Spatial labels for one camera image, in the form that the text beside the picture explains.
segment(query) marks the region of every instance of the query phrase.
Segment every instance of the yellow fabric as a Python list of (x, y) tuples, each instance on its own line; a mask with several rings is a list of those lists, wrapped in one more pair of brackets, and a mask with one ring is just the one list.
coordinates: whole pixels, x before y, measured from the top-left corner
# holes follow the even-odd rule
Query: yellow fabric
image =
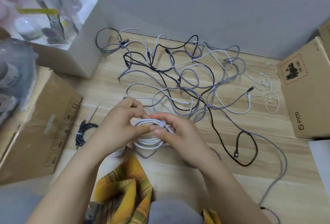
[[(135, 155), (101, 178), (95, 188), (99, 205), (95, 224), (145, 224), (152, 186)], [(217, 213), (203, 210), (205, 224), (221, 224)]]

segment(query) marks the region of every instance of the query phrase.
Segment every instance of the wood grain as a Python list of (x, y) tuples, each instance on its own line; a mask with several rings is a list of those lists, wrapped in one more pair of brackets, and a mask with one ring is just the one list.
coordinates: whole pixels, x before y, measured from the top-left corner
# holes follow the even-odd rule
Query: wood grain
[[(130, 40), (144, 41), (143, 36), (135, 34), (124, 33), (122, 37), (129, 38)], [(114, 43), (117, 41), (115, 35), (111, 38), (111, 41)], [(151, 49), (153, 49), (155, 41), (155, 38), (147, 37), (148, 46)], [(161, 40), (160, 43), (166, 46), (168, 45), (168, 42), (165, 40)], [(171, 42), (171, 45), (176, 47), (180, 43)], [(145, 53), (145, 48), (140, 43), (131, 44), (129, 49), (131, 51)], [(156, 85), (150, 77), (137, 72), (122, 77), (120, 81), (117, 80), (117, 77), (126, 69), (122, 57), (125, 52), (126, 50), (121, 49), (114, 54), (102, 58), (91, 79), (61, 75), (62, 78), (67, 80), (84, 97), (74, 127), (68, 138), (65, 147), (66, 150), (75, 150), (74, 137), (80, 123), (87, 118), (100, 102), (101, 105), (92, 120), (92, 122), (97, 124), (101, 123), (107, 112), (125, 96), (125, 90), (128, 85), (134, 82), (145, 82)], [(231, 56), (236, 55), (235, 52), (230, 51), (229, 54)], [(225, 58), (223, 53), (215, 53), (214, 55), (220, 60)], [(142, 60), (138, 55), (134, 56), (138, 60)], [(179, 53), (174, 55), (174, 57), (175, 63), (182, 63), (189, 60), (185, 54)], [(246, 74), (258, 81), (261, 81), (262, 77), (250, 69), (259, 72), (272, 72), (274, 68), (266, 64), (276, 65), (279, 62), (278, 60), (243, 53), (240, 54), (240, 57), (246, 62)], [(213, 69), (216, 80), (221, 79), (222, 70), (218, 67), (215, 60), (208, 56), (202, 59), (202, 62)], [(163, 48), (157, 50), (155, 63), (158, 68), (165, 68), (170, 65), (168, 55)], [(243, 67), (243, 64), (239, 61), (237, 61), (237, 64), (240, 68)], [(158, 76), (155, 72), (147, 68), (140, 66), (133, 66), (132, 68), (145, 70), (152, 73), (155, 77)], [(194, 67), (194, 70), (199, 74), (201, 84), (209, 85), (211, 83), (210, 76), (203, 67), (197, 66)], [(187, 72), (185, 77), (192, 80), (195, 79), (191, 72)], [(168, 78), (165, 78), (165, 80), (168, 82), (168, 85), (175, 86), (172, 80)], [(255, 85), (254, 82), (246, 76), (239, 76), (234, 81), (221, 85), (217, 91), (223, 102), (227, 104), (253, 85)], [(263, 205), (275, 211), (283, 223), (328, 223), (330, 220), (329, 199), (317, 172), (307, 140), (295, 138), (285, 100), (276, 80), (274, 80), (274, 86), (279, 90), (277, 97), (280, 103), (279, 111), (276, 114), (270, 114), (266, 111), (262, 92), (256, 89), (251, 92), (251, 110), (247, 114), (235, 115), (229, 113), (229, 116), (238, 125), (246, 130), (269, 138), (287, 156), (287, 174), (274, 186)], [(130, 90), (130, 95), (133, 97), (150, 97), (154, 93), (154, 89), (141, 85), (132, 87), (132, 90)], [(190, 98), (185, 94), (177, 91), (173, 92), (172, 96), (180, 100), (186, 99), (190, 101)], [(235, 111), (245, 111), (247, 107), (247, 99), (246, 97), (242, 97), (239, 102), (232, 106), (232, 109)], [(216, 128), (226, 147), (233, 154), (236, 137), (240, 130), (222, 112), (213, 110), (212, 113)], [(243, 188), (258, 202), (267, 187), (280, 175), (283, 169), (284, 160), (280, 152), (265, 140), (256, 138), (259, 147), (258, 157), (251, 166), (247, 168), (241, 167), (225, 153), (215, 131), (211, 127), (209, 114), (206, 114), (206, 117), (198, 122), (196, 126), (205, 137), (205, 141), (209, 146), (215, 148), (221, 154), (224, 163), (233, 172)], [(86, 133), (86, 139), (91, 134), (92, 131)], [(253, 157), (254, 152), (252, 140), (246, 136), (242, 136), (240, 140), (239, 160), (245, 163), (248, 162)], [(155, 189), (155, 196), (158, 200), (169, 197), (182, 199), (197, 211), (200, 211), (202, 207), (209, 206), (206, 188), (200, 173), (196, 169), (187, 167), (173, 149), (168, 147), (160, 148), (153, 157), (146, 160), (140, 159), (140, 162)], [(109, 164), (106, 169), (99, 171), (98, 177), (111, 171), (117, 162), (112, 161)]]

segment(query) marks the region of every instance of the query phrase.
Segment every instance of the yellow strip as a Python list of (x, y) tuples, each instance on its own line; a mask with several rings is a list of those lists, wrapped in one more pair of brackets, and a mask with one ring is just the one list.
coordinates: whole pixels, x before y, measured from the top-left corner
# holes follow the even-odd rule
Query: yellow strip
[(23, 9), (17, 7), (16, 10), (20, 14), (47, 14), (47, 15), (59, 14), (56, 9)]

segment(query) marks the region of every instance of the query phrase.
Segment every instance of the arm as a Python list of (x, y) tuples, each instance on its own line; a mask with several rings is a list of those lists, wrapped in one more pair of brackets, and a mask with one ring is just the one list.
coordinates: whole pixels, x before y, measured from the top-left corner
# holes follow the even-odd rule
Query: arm
[(101, 162), (131, 139), (150, 132), (150, 125), (132, 126), (133, 117), (149, 118), (141, 103), (132, 98), (110, 110), (39, 202), (27, 224), (83, 223)]
[(163, 129), (155, 129), (155, 135), (169, 143), (184, 160), (200, 170), (213, 207), (223, 224), (271, 224), (232, 173), (202, 140), (191, 121), (170, 113), (151, 114), (150, 117), (164, 119), (174, 127), (176, 135)]

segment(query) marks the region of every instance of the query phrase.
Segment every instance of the person's left hand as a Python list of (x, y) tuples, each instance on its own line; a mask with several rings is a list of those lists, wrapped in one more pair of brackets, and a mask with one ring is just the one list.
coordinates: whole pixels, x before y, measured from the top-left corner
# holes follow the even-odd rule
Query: person's left hand
[(127, 97), (109, 111), (88, 143), (94, 146), (93, 149), (97, 147), (101, 155), (106, 157), (132, 139), (151, 131), (152, 124), (132, 126), (130, 120), (133, 117), (150, 118), (141, 102)]

